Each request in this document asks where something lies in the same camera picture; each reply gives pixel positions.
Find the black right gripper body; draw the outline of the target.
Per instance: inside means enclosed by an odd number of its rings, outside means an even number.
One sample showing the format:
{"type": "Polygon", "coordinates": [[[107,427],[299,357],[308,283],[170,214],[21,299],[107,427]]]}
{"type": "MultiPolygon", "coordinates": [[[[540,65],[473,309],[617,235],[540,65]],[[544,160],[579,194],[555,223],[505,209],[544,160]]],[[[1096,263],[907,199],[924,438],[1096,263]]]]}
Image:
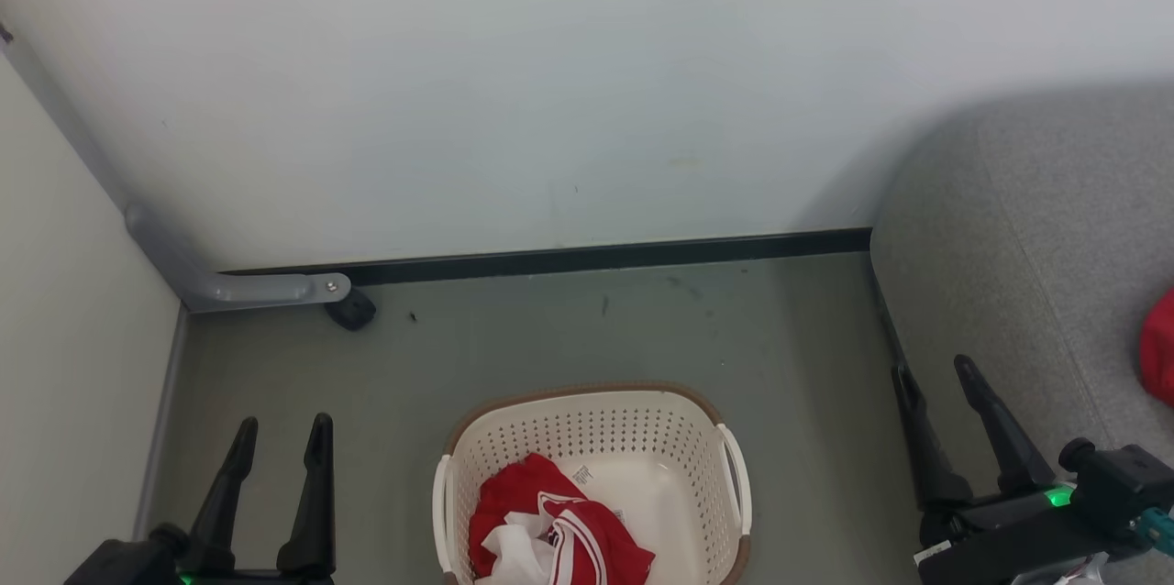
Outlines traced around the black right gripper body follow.
{"type": "Polygon", "coordinates": [[[1139,551],[1136,500],[1070,483],[953,518],[959,531],[915,556],[923,584],[1052,584],[1099,557],[1139,551]]]}

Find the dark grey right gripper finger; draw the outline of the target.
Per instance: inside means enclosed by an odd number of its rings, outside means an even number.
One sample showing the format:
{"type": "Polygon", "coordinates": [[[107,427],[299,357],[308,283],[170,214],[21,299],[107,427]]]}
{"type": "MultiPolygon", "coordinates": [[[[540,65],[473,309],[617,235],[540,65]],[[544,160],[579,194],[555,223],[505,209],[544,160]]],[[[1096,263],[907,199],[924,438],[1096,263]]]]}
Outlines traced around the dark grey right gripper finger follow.
{"type": "Polygon", "coordinates": [[[915,482],[915,500],[922,510],[952,507],[969,502],[969,480],[957,475],[936,439],[927,419],[927,402],[908,365],[893,365],[892,385],[915,482]]]}
{"type": "Polygon", "coordinates": [[[954,356],[953,368],[969,406],[978,415],[999,468],[997,484],[1003,495],[1020,495],[1050,488],[1055,475],[1035,443],[1016,421],[1001,397],[969,356],[954,356]]]}

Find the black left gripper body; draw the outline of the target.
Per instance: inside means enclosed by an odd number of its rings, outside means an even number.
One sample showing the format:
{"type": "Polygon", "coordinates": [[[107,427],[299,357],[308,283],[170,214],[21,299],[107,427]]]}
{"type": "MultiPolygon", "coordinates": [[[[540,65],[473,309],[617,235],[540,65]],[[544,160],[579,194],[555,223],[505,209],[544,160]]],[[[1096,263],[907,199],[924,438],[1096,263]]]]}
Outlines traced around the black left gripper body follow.
{"type": "Polygon", "coordinates": [[[285,574],[274,569],[197,571],[178,559],[193,539],[175,525],[158,525],[141,542],[106,539],[66,584],[332,584],[330,576],[285,574]]]}

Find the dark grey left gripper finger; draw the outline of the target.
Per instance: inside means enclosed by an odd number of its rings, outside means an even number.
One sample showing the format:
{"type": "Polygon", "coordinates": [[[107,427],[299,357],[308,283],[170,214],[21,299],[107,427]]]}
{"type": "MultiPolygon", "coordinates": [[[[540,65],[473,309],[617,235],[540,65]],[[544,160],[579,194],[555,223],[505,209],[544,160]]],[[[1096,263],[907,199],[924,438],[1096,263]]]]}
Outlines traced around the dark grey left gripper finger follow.
{"type": "Polygon", "coordinates": [[[244,418],[190,527],[190,573],[228,573],[235,569],[232,534],[239,485],[251,472],[257,437],[259,421],[252,416],[244,418]]]}
{"type": "Polygon", "coordinates": [[[333,419],[316,413],[306,438],[303,483],[294,530],[282,545],[277,569],[282,576],[328,579],[336,571],[333,419]]]}

